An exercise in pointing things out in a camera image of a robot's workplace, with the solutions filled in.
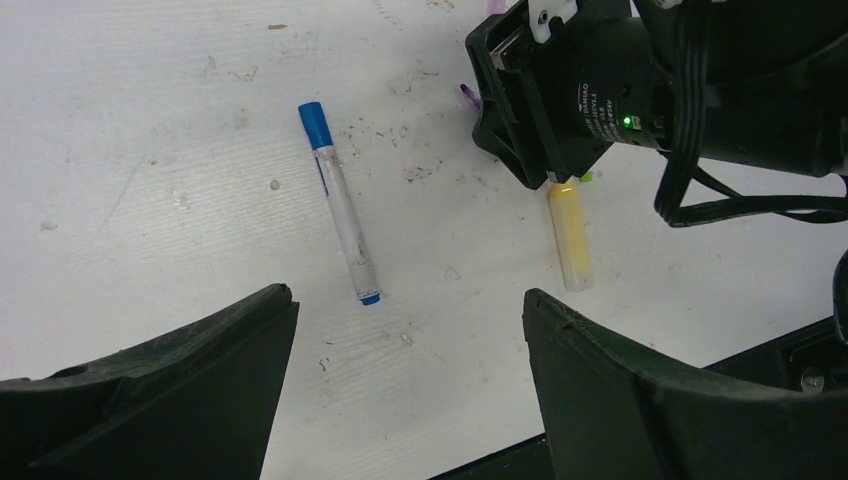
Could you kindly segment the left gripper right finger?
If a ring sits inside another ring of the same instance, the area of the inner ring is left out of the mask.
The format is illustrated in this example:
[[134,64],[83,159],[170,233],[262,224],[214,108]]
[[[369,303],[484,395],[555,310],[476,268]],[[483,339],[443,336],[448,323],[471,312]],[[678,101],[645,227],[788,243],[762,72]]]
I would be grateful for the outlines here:
[[847,475],[847,347],[831,319],[705,368],[539,289],[523,329],[559,479]]

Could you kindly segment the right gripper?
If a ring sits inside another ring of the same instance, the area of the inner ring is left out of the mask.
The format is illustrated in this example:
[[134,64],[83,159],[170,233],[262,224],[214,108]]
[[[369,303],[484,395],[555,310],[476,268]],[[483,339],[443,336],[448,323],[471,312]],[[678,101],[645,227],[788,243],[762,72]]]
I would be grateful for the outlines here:
[[579,98],[568,93],[569,54],[577,36],[602,21],[631,17],[627,1],[577,1],[568,22],[553,18],[550,38],[536,42],[539,17],[519,1],[489,16],[465,40],[480,90],[472,139],[495,156],[526,188],[550,174],[564,180],[585,174],[611,147],[573,119]]

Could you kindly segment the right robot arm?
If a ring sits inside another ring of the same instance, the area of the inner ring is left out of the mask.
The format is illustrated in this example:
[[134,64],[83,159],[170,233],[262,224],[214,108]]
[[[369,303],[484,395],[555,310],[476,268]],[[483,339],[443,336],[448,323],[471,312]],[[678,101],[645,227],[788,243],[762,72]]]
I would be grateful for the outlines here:
[[746,196],[699,164],[846,176],[843,1],[520,1],[465,47],[473,140],[527,188],[622,144],[665,158],[654,207],[673,227],[847,218],[845,196]]

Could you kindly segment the purple pen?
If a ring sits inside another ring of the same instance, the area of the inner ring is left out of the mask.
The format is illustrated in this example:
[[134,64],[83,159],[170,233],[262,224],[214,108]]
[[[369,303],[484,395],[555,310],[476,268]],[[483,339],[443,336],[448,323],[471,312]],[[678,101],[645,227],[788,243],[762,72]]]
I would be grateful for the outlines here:
[[466,101],[466,103],[474,112],[479,112],[481,110],[481,100],[477,93],[471,87],[469,87],[467,84],[462,83],[459,85],[459,92],[462,98]]

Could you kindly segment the blue marker pen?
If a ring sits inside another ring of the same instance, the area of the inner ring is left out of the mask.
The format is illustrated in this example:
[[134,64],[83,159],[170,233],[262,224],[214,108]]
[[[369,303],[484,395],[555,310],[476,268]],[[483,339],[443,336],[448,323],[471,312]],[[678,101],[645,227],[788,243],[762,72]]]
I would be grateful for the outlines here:
[[354,291],[363,306],[374,305],[381,300],[381,291],[323,107],[315,101],[304,103],[298,106],[298,114],[320,172]]

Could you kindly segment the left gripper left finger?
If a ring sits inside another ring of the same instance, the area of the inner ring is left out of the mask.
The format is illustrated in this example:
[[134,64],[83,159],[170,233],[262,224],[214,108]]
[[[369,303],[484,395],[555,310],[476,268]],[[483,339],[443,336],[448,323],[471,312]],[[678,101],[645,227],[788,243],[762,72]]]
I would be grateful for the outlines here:
[[5,479],[257,479],[299,306],[273,284],[193,323],[1,384]]

